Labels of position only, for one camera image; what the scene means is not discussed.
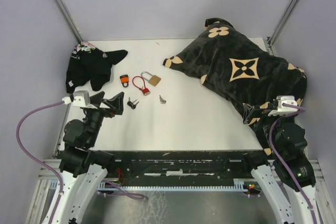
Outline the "brass padlock silver shackle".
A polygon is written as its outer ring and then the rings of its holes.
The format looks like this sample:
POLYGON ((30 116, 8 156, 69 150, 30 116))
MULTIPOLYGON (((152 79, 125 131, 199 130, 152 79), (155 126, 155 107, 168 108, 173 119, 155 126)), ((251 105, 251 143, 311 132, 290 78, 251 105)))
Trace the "brass padlock silver shackle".
POLYGON ((157 86, 159 83, 160 83, 160 81, 161 81, 161 78, 160 77, 158 77, 158 76, 156 76, 156 75, 154 75, 154 74, 151 74, 151 73, 149 73, 149 72, 147 72, 147 71, 143 71, 141 74, 140 74, 140 76, 147 82, 147 83, 149 83, 150 85, 152 85, 152 86, 157 86))

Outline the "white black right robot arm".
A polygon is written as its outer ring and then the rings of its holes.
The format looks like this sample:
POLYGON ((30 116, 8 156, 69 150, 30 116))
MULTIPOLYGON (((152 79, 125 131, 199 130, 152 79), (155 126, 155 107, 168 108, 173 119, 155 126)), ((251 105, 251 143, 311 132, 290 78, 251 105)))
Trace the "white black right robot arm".
POLYGON ((241 172, 252 177, 266 196, 277 223, 320 223, 316 203, 316 177, 304 150, 305 130, 295 116, 305 109, 293 96, 281 95, 272 103, 244 104, 244 124, 259 123, 268 138, 270 152, 244 155, 241 172))

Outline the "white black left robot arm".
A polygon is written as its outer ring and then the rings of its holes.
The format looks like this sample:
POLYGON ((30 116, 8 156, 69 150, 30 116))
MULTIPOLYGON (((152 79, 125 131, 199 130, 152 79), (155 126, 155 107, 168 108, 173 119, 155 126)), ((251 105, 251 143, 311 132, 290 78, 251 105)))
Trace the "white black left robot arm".
POLYGON ((111 99, 104 95, 103 91, 93 96, 76 91, 65 98, 81 108, 85 116, 64 127, 65 149, 60 154, 57 190, 43 223, 81 223, 99 184, 116 171, 113 154, 92 150, 103 120, 122 115, 124 110, 124 92, 111 99))

